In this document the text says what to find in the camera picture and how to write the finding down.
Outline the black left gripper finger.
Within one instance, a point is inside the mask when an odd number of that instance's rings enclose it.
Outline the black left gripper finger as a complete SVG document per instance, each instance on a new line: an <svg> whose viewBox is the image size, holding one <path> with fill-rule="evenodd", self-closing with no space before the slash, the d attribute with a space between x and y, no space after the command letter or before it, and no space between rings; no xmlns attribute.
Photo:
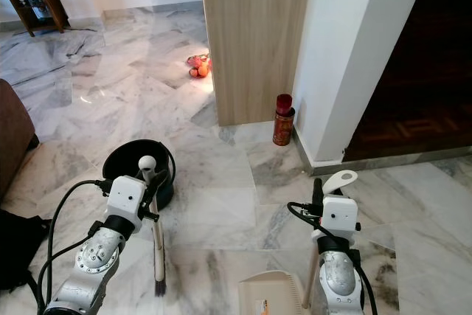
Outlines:
<svg viewBox="0 0 472 315"><path fill-rule="evenodd" d="M168 170L146 170L144 171L146 191L144 201L154 201L159 191L168 181L170 173Z"/></svg>

